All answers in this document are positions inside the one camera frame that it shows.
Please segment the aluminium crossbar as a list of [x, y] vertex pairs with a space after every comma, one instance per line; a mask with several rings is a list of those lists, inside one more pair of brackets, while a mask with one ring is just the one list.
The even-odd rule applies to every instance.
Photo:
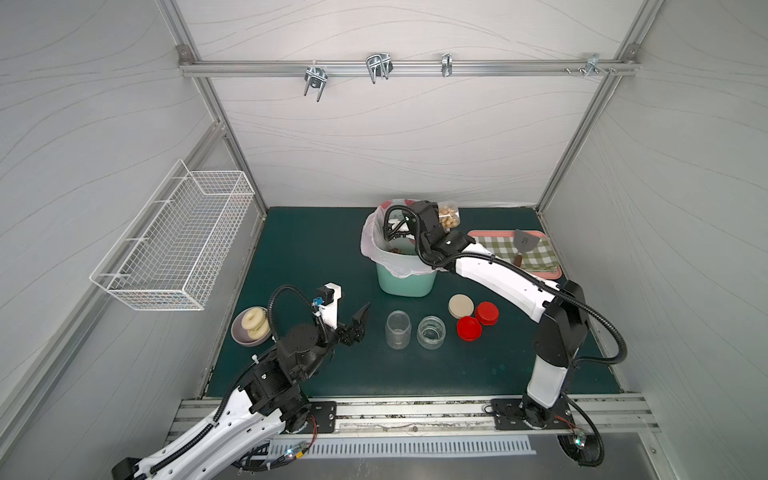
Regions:
[[[571, 76], [566, 67], [578, 68], [586, 59], [576, 60], [459, 60], [453, 58], [450, 77], [509, 77], [509, 76]], [[613, 59], [600, 59], [618, 70], [618, 76], [636, 74], [641, 64]], [[435, 77], [441, 75], [441, 59], [393, 60], [390, 77]], [[203, 78], [302, 78], [308, 67], [323, 68], [330, 78], [368, 77], [363, 60], [316, 60], [316, 61], [199, 61], [182, 65], [185, 77]]]

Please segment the mint green trash bin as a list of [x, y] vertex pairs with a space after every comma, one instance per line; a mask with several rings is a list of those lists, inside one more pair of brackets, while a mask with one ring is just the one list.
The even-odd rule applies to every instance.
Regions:
[[381, 265], [376, 265], [376, 271], [379, 287], [384, 293], [408, 298], [427, 296], [432, 291], [437, 277], [436, 272], [431, 272], [399, 278]]

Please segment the pink white plastic bin bag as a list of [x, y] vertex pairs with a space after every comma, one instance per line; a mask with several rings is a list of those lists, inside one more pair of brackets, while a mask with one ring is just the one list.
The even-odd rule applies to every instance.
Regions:
[[384, 237], [385, 213], [388, 208], [393, 205], [410, 207], [414, 203], [416, 200], [411, 199], [385, 201], [367, 217], [363, 226], [361, 253], [395, 278], [404, 279], [413, 275], [434, 273], [434, 270], [416, 255], [413, 236], [409, 235], [408, 227], [405, 227], [408, 235], [405, 238], [388, 241]]

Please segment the metal hook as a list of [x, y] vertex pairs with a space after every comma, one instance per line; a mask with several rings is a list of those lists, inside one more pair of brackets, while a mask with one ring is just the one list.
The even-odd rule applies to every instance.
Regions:
[[379, 78], [388, 80], [393, 71], [391, 55], [385, 52], [368, 56], [365, 66], [373, 84], [376, 84]]
[[453, 56], [451, 53], [444, 53], [441, 56], [441, 75], [448, 78], [453, 73]]
[[564, 72], [571, 76], [576, 75], [581, 76], [582, 78], [587, 78], [590, 76], [613, 76], [618, 73], [618, 70], [610, 65], [604, 65], [598, 54], [592, 54], [585, 60], [585, 63], [582, 66], [578, 68], [566, 67]]
[[303, 95], [307, 96], [310, 90], [315, 90], [316, 101], [319, 102], [328, 82], [327, 72], [317, 65], [310, 66], [305, 71], [304, 80], [305, 86]]

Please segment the beige jar lid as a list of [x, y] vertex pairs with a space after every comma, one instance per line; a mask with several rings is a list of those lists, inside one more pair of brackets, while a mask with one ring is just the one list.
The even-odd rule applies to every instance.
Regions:
[[448, 311], [456, 320], [464, 317], [473, 317], [475, 305], [469, 296], [465, 294], [455, 294], [448, 301]]

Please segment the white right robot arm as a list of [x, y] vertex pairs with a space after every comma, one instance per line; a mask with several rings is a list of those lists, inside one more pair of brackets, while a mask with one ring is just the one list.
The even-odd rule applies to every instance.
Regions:
[[[552, 421], [555, 407], [565, 399], [570, 370], [582, 363], [616, 365], [628, 354], [625, 339], [601, 313], [584, 301], [573, 281], [549, 282], [491, 253], [461, 231], [447, 232], [439, 221], [438, 204], [417, 201], [391, 205], [384, 213], [382, 233], [387, 241], [411, 236], [421, 262], [472, 280], [515, 305], [537, 324], [535, 361], [518, 411], [536, 430]], [[589, 332], [588, 319], [599, 322], [613, 337], [618, 352], [610, 357], [581, 356]]]

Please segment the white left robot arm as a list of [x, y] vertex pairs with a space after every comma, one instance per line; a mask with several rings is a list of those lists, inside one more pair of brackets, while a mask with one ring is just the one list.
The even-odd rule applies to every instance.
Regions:
[[[310, 313], [310, 322], [282, 335], [275, 306], [285, 293], [295, 295]], [[212, 479], [237, 465], [255, 470], [253, 450], [274, 437], [301, 430], [312, 417], [311, 403], [301, 389], [339, 344], [363, 340], [369, 304], [349, 324], [338, 320], [340, 286], [328, 283], [308, 298], [293, 285], [282, 285], [270, 296], [266, 316], [273, 346], [254, 357], [228, 387], [217, 408], [156, 453], [126, 457], [111, 469], [114, 479]]]

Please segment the red jar lid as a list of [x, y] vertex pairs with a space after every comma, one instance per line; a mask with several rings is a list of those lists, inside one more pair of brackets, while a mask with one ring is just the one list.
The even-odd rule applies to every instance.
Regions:
[[500, 312], [498, 307], [489, 301], [478, 304], [475, 308], [475, 318], [484, 326], [495, 325], [499, 320]]
[[465, 342], [473, 342], [482, 335], [482, 324], [471, 316], [464, 316], [457, 321], [457, 334]]

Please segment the glass peanut jar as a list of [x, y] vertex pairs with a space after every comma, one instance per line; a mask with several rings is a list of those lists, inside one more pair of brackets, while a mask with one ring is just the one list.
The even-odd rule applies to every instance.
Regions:
[[439, 349], [446, 337], [444, 322], [437, 316], [426, 316], [418, 324], [417, 341], [427, 350]]

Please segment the grey bowl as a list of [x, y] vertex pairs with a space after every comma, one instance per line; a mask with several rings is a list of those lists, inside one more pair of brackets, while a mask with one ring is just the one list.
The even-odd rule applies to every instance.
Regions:
[[255, 347], [271, 338], [267, 310], [261, 306], [248, 308], [237, 315], [230, 327], [233, 340], [245, 347]]

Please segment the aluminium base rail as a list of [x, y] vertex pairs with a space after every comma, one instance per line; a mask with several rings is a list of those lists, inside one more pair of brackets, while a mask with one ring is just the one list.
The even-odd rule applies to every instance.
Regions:
[[[576, 404], [559, 405], [545, 434], [568, 433], [572, 424], [593, 422], [603, 434], [658, 432], [659, 424], [644, 396], [637, 393], [572, 394]], [[338, 437], [500, 434], [508, 424], [526, 433], [522, 421], [504, 419], [518, 395], [444, 397], [328, 397], [335, 407], [315, 408], [319, 430]]]

